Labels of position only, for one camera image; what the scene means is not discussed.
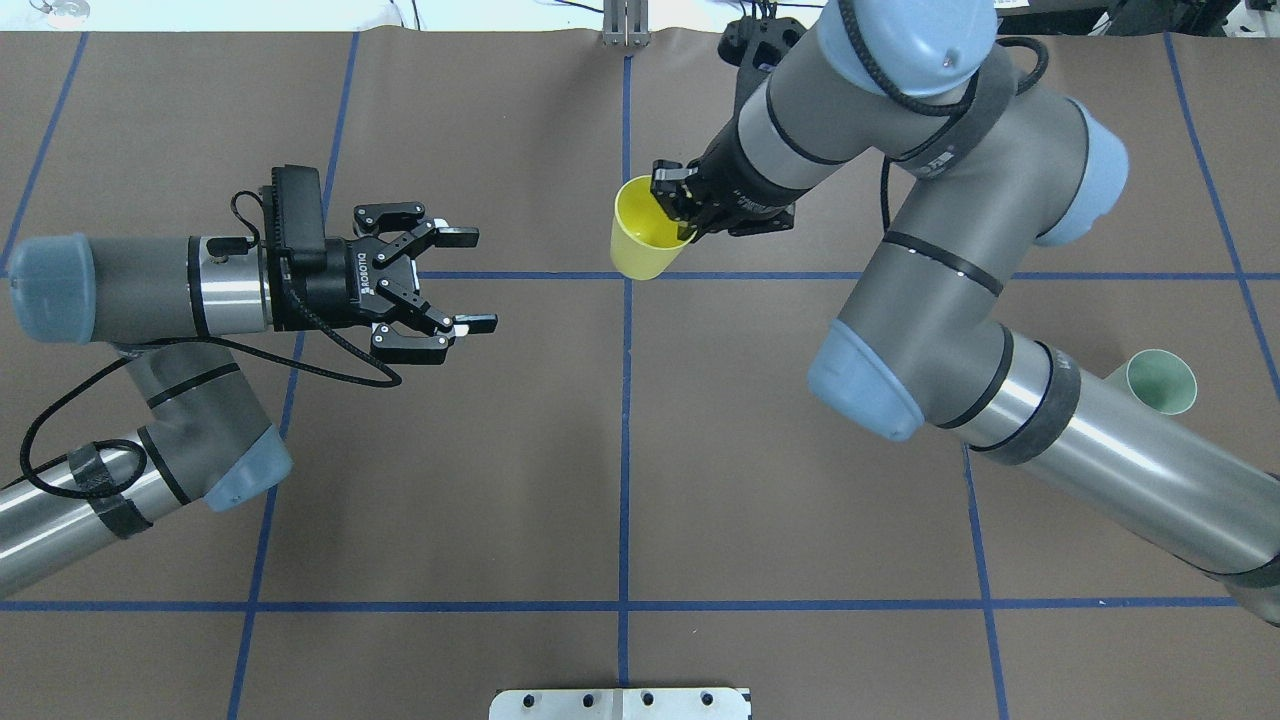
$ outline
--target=blue grid line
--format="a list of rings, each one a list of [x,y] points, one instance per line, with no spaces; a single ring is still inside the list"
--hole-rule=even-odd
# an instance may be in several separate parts
[[[991,578],[987,575],[987,551],[982,542],[982,518],[978,514],[978,491],[973,484],[973,464],[969,446],[961,445],[964,455],[964,482],[969,493],[969,532],[973,537],[973,557],[978,566],[978,591],[982,593],[982,616],[987,625],[987,652],[991,655],[991,678],[996,689],[996,710],[1000,720],[1009,720],[1009,698],[1005,694],[1005,669],[1000,661],[1000,637],[996,634],[996,611],[991,601]]]
[[[1192,106],[1187,101],[1187,88],[1183,86],[1183,73],[1178,67],[1178,54],[1174,51],[1172,36],[1165,32],[1165,53],[1169,55],[1169,69],[1174,73],[1174,87],[1178,90],[1178,104],[1183,109],[1183,120],[1187,122],[1187,135],[1190,137],[1192,149],[1196,151],[1196,161],[1199,163],[1201,176],[1204,177],[1204,187],[1208,188],[1210,200],[1213,202],[1213,214],[1217,215],[1217,225],[1222,231],[1222,241],[1226,242],[1226,252],[1231,256],[1231,268],[1240,284],[1240,295],[1244,296],[1244,306],[1249,311],[1249,322],[1253,323],[1253,334],[1258,338],[1258,347],[1262,351],[1262,360],[1267,365],[1271,375],[1271,389],[1280,400],[1280,372],[1276,372],[1275,357],[1271,355],[1271,346],[1267,343],[1267,334],[1262,329],[1262,320],[1258,318],[1258,307],[1253,304],[1253,293],[1249,291],[1249,281],[1244,275],[1244,265],[1240,263],[1240,254],[1235,247],[1235,238],[1231,236],[1231,227],[1226,222],[1226,211],[1222,210],[1222,201],[1213,183],[1213,174],[1208,169],[1204,159],[1204,149],[1201,146],[1199,135],[1196,132],[1196,120],[1192,118]]]
[[[618,612],[616,600],[566,601],[278,601],[255,612],[492,614]],[[922,600],[630,600],[628,612],[910,612],[984,610],[1126,610],[1236,607],[1230,597],[1030,597]],[[9,600],[0,612],[244,612],[243,601]]]
[[[598,270],[420,270],[425,281],[625,281],[626,275]],[[663,273],[659,281],[856,281],[860,272],[827,270],[705,270]],[[1213,281],[1239,279],[1235,273],[1088,273],[1088,272],[1025,272],[1014,273],[1018,281]],[[1280,273],[1244,273],[1249,281],[1280,281]]]
[[[622,59],[622,183],[631,178],[631,55]],[[622,460],[618,487],[618,687],[631,683],[631,318],[635,299],[622,281]]]
[[[320,199],[320,213],[329,214],[329,200],[333,197],[333,181],[338,173],[338,155],[342,150],[342,132],[347,124],[347,104],[351,100],[351,82],[356,74],[356,56],[360,49],[360,33],[351,33],[351,45],[347,50],[347,72],[342,81],[342,97],[338,101],[338,118],[333,128],[333,142],[329,146],[329,168],[325,176],[324,191]],[[297,333],[293,341],[293,360],[302,359],[302,350],[306,346],[306,334]],[[289,383],[284,391],[284,407],[280,411],[280,438],[288,438],[289,425],[293,420],[293,398],[298,387],[297,368],[289,372]],[[241,630],[241,646],[236,657],[236,675],[232,679],[230,700],[227,703],[227,720],[236,720],[239,715],[241,694],[244,689],[244,674],[248,670],[248,652],[253,642],[253,625],[259,612],[259,596],[262,589],[262,571],[266,566],[266,548],[271,537],[271,521],[275,516],[276,488],[266,492],[266,505],[262,509],[262,525],[259,530],[257,553],[253,559],[253,579],[250,583],[248,606],[244,610],[244,625]]]
[[[13,223],[9,224],[9,237],[5,238],[4,251],[0,252],[0,270],[9,266],[9,252],[13,251],[13,243],[18,238],[18,231],[22,228],[22,218],[27,214],[27,202],[31,201],[31,195],[36,191],[36,179],[40,178],[40,169],[45,165],[45,155],[49,152],[49,143],[54,140],[54,131],[58,129],[58,120],[63,117],[63,106],[67,105],[67,97],[72,94],[72,83],[76,81],[76,70],[79,69],[79,61],[81,58],[84,56],[84,46],[87,44],[88,33],[82,32],[79,42],[76,44],[76,54],[72,55],[72,64],[67,68],[67,77],[63,78],[63,88],[58,94],[58,102],[54,104],[54,111],[49,115],[49,124],[45,126],[45,136],[40,140],[40,150],[36,151],[36,161],[31,164],[31,173],[27,174],[27,184],[22,188],[22,199],[18,201],[18,211],[14,213]]]

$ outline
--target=white metal plate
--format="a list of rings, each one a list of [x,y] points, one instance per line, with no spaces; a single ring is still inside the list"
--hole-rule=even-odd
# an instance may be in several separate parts
[[[504,691],[489,720],[751,720],[751,691],[639,688]]]

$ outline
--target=metal bracket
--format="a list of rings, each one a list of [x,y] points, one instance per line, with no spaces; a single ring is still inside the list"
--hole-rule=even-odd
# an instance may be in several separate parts
[[[604,0],[604,44],[649,45],[649,0]]]
[[[506,691],[489,705],[489,720],[751,720],[745,688]]]

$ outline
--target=cup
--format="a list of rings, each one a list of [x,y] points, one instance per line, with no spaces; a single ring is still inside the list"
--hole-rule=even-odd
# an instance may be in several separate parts
[[[613,199],[609,259],[634,281],[658,277],[689,245],[687,240],[680,240],[680,224],[653,199],[649,182],[649,176],[631,178]]]
[[[1198,392],[1196,373],[1167,350],[1143,350],[1103,380],[1165,415],[1190,410]]]

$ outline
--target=blue plastic cap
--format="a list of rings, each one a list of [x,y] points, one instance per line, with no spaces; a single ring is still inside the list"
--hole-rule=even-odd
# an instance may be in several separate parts
[[[219,512],[230,510],[275,487],[291,470],[293,457],[280,439],[280,430],[271,425],[205,493],[205,502]]]
[[[876,434],[905,441],[924,413],[897,375],[858,333],[840,320],[809,366],[809,389],[837,413]]]
[[[1093,119],[1078,100],[1071,100],[1084,117],[1084,131],[1089,151],[1084,160],[1084,177],[1075,191],[1075,199],[1066,214],[1047,233],[1036,238],[1036,245],[1053,247],[1066,245],[1093,228],[1093,223],[1111,211],[1124,183],[1129,179],[1129,154],[1124,143],[1102,123]]]
[[[18,323],[32,340],[88,342],[97,302],[88,240],[67,234],[19,243],[9,265],[9,296]]]
[[[913,97],[959,87],[978,72],[996,42],[991,0],[854,0],[854,10],[872,56]],[[838,0],[827,3],[814,29],[836,72],[868,92],[883,95],[854,53]]]

